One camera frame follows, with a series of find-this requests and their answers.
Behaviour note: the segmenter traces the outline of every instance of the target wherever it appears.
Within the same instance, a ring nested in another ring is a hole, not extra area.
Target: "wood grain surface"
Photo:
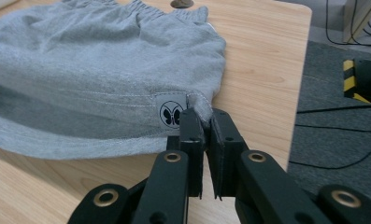
[[[21,0],[10,11],[51,0]],[[169,12],[170,1],[145,3]],[[307,46],[311,12],[275,1],[194,0],[227,41],[226,70],[213,105],[227,111],[250,148],[270,153],[285,169]],[[0,223],[65,223],[80,200],[104,183],[132,187],[156,155],[50,161],[0,149]],[[205,161],[203,200],[191,198],[189,223],[238,223],[234,199],[214,200]]]

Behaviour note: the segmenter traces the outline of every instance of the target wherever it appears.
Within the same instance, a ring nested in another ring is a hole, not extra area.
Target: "floor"
[[[325,9],[326,3],[328,2],[328,34],[330,38],[336,42],[341,42],[342,40],[342,28],[343,28],[343,12],[344,5],[347,0],[279,0],[281,2],[290,2],[305,5],[310,7],[313,11],[311,27],[309,33],[309,40],[331,44],[325,35]],[[371,44],[371,36],[363,33],[357,40],[361,43]],[[355,49],[371,53],[371,47],[363,46],[338,46],[339,48]]]

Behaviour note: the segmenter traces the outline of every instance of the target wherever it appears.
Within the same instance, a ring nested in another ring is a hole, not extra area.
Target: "clothing label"
[[[156,107],[161,128],[179,130],[179,114],[188,108],[185,92],[156,95]]]

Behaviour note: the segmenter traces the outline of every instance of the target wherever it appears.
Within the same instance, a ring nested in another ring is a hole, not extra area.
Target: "black device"
[[[235,197],[241,223],[368,223],[371,200],[340,185],[318,195],[300,189],[267,153],[250,150],[228,113],[214,109],[204,129],[192,109],[180,114],[179,136],[167,138],[149,178],[130,189],[92,189],[69,219],[79,223],[187,223],[188,198],[203,191],[206,152],[215,196]]]

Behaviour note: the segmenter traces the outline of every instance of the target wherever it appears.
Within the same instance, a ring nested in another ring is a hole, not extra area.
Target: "butterfly logo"
[[[168,101],[161,107],[161,120],[165,126],[178,129],[179,128],[179,114],[183,110],[182,106],[174,101]]]

